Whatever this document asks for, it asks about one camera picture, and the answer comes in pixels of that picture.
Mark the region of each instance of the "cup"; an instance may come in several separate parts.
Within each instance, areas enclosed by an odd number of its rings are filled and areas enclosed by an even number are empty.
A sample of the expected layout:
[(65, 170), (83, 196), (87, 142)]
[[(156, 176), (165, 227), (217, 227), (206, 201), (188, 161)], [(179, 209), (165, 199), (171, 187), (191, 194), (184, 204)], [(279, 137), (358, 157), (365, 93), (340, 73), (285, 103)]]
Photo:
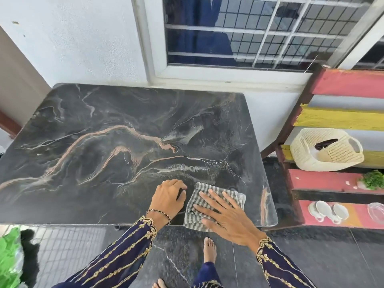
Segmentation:
[(343, 220), (349, 217), (348, 209), (339, 203), (335, 203), (332, 206), (332, 217), (331, 220), (334, 224), (341, 224)]
[(318, 222), (323, 222), (324, 218), (332, 216), (332, 208), (325, 201), (312, 202), (308, 206), (308, 210)]

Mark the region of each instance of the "potted plant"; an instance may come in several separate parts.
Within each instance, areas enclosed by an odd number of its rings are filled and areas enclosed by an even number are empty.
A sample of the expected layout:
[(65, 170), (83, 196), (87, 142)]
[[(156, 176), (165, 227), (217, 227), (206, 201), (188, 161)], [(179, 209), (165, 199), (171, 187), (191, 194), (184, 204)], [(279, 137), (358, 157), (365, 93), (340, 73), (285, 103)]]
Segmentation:
[(378, 170), (363, 174), (358, 180), (358, 187), (364, 190), (384, 189), (384, 175)]

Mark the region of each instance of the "beaded bracelet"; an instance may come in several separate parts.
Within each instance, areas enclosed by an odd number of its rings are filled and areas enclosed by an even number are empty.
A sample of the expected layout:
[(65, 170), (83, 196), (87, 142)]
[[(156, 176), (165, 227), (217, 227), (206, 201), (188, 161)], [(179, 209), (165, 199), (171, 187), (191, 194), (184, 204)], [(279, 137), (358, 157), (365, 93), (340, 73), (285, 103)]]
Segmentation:
[(147, 216), (148, 212), (151, 212), (151, 211), (153, 211), (153, 212), (158, 212), (158, 213), (161, 213), (162, 215), (164, 215), (164, 216), (168, 219), (168, 223), (166, 224), (166, 226), (167, 226), (167, 225), (170, 225), (171, 218), (169, 217), (168, 214), (166, 214), (166, 213), (164, 213), (164, 212), (162, 212), (162, 211), (160, 211), (160, 210), (156, 210), (156, 209), (148, 209), (147, 212), (145, 213), (145, 215)]

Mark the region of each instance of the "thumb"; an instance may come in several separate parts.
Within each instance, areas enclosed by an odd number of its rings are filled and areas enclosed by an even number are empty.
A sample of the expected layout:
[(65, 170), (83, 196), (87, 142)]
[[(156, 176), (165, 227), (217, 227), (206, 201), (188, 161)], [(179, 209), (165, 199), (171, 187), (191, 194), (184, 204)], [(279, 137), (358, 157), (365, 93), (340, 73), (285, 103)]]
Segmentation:
[(184, 201), (185, 201), (186, 198), (187, 198), (187, 193), (186, 193), (185, 190), (183, 190), (183, 192), (180, 193), (180, 196), (177, 199), (177, 202), (184, 204)]
[(225, 233), (227, 232), (227, 230), (222, 226), (218, 225), (216, 222), (203, 218), (201, 220), (201, 223), (204, 224), (207, 228), (211, 229), (214, 233), (217, 233), (219, 236), (225, 238)]

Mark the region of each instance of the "person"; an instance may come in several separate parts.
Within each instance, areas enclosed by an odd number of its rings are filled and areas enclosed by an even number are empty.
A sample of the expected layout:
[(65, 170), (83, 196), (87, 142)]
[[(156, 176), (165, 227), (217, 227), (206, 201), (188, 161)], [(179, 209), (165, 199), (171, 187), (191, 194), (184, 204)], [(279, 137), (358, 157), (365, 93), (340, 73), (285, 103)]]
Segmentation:
[[(151, 251), (157, 232), (169, 224), (183, 208), (187, 186), (178, 179), (166, 180), (157, 186), (145, 216), (139, 218), (117, 241), (109, 245), (84, 269), (53, 288), (127, 288)], [(194, 208), (215, 221), (204, 218), (202, 223), (226, 240), (247, 246), (261, 264), (272, 288), (315, 288), (298, 266), (285, 255), (265, 232), (258, 230), (245, 212), (225, 192), (225, 202), (213, 190), (200, 196), (216, 211), (195, 205)], [(216, 246), (204, 239), (204, 263), (193, 282), (195, 288), (223, 287), (215, 269)], [(163, 280), (153, 288), (166, 288)]]

